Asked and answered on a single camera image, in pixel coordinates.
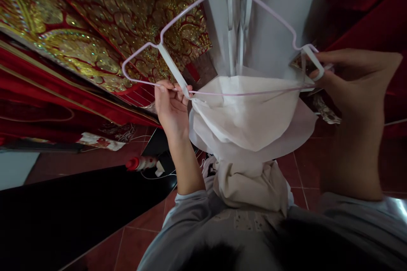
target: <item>tiled floor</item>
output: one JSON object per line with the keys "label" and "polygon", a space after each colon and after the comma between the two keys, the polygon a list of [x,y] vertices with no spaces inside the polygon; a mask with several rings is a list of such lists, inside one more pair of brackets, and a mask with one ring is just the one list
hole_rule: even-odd
{"label": "tiled floor", "polygon": [[41,153],[25,184],[123,165],[131,158],[141,155],[154,131],[155,127],[138,126],[131,143],[124,145],[118,151],[91,148],[89,151],[81,153]]}
{"label": "tiled floor", "polygon": [[[326,164],[335,126],[318,119],[311,138],[296,151],[278,160],[283,175],[291,185],[295,203],[315,210],[319,193],[318,167]],[[383,140],[380,152],[382,187],[389,196],[407,198],[406,141]],[[174,190],[163,202],[132,221],[86,255],[88,270],[136,270],[144,251],[160,231],[168,211],[175,205]]]}

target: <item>hair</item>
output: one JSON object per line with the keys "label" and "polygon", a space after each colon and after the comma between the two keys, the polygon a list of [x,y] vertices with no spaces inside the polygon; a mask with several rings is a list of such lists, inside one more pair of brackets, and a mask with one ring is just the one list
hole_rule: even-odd
{"label": "hair", "polygon": [[[270,226],[265,243],[283,270],[393,270],[376,257],[320,224],[285,219]],[[236,270],[242,249],[225,242],[196,247],[179,271]]]}
{"label": "hair", "polygon": [[266,242],[283,270],[297,271],[304,267],[312,270],[393,270],[323,225],[285,219],[277,229],[270,229],[272,232],[266,234]]}
{"label": "hair", "polygon": [[225,242],[215,246],[204,243],[196,247],[179,271],[232,271],[235,270],[240,249]]}

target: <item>hand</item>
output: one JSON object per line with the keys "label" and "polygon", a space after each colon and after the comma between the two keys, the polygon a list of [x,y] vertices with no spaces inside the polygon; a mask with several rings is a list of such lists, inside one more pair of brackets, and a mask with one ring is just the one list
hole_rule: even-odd
{"label": "hand", "polygon": [[[173,85],[169,80],[161,80],[157,84],[161,86],[156,86],[154,90],[156,110],[168,142],[188,138],[188,99],[182,93],[180,85]],[[187,86],[187,89],[191,91],[192,86]]]}
{"label": "hand", "polygon": [[[315,55],[319,61],[335,65],[326,70],[316,85],[326,90],[343,117],[366,119],[383,115],[386,89],[403,56],[399,53],[343,49]],[[310,73],[315,78],[319,71]]]}

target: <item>gold sequin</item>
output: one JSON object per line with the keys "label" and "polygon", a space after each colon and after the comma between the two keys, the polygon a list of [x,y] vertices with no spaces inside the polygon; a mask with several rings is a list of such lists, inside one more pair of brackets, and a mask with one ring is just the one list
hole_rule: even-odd
{"label": "gold sequin", "polygon": [[[126,58],[148,41],[159,43],[161,29],[195,0],[69,1],[91,22],[92,27],[98,29],[120,51],[122,58]],[[186,61],[194,60],[211,47],[202,19],[203,9],[199,6],[177,21],[164,35],[164,42],[180,70],[183,70]],[[185,23],[192,25],[187,32],[182,28]],[[168,67],[154,74],[148,65],[161,66],[160,58],[157,52],[144,51],[132,63],[140,73],[148,78],[154,77],[155,81],[172,78]]]}
{"label": "gold sequin", "polygon": [[[107,90],[122,92],[132,86],[121,72],[123,60],[148,41],[159,43],[161,29],[195,0],[68,1],[0,0],[0,29]],[[211,43],[202,7],[177,21],[164,35],[164,42],[180,70],[207,51]],[[136,79],[142,74],[150,81],[174,81],[155,48],[139,54],[127,71]]]}
{"label": "gold sequin", "polygon": [[[64,0],[0,0],[0,19],[4,32],[109,91],[132,86],[119,73],[120,54],[92,34],[83,18],[69,10]],[[47,25],[53,29],[47,31]],[[133,70],[133,77],[140,79],[138,71]]]}

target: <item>beige fabric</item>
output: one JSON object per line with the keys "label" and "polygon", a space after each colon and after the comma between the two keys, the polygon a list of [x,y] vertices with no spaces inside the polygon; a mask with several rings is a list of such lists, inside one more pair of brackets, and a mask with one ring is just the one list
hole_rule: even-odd
{"label": "beige fabric", "polygon": [[287,215],[288,190],[275,161],[247,167],[217,161],[213,189],[230,207],[281,211]]}
{"label": "beige fabric", "polygon": [[[276,78],[218,76],[199,91],[240,94],[299,86]],[[214,191],[228,206],[286,215],[286,180],[277,162],[269,160],[297,149],[314,130],[316,116],[298,96],[299,91],[289,91],[192,99],[190,139],[219,160]]]}

